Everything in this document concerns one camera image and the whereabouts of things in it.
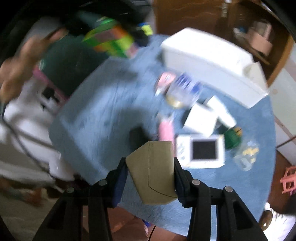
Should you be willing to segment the person's left hand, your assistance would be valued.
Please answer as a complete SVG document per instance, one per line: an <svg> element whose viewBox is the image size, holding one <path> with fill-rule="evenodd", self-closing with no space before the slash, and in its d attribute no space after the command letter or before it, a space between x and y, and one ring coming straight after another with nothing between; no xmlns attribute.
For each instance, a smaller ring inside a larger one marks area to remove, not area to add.
<svg viewBox="0 0 296 241"><path fill-rule="evenodd" d="M1 102L8 103L22 92L24 83L33 75L33 69L51 44L67 35L64 28L55 30L42 38L30 37L18 55L8 58L1 65Z"/></svg>

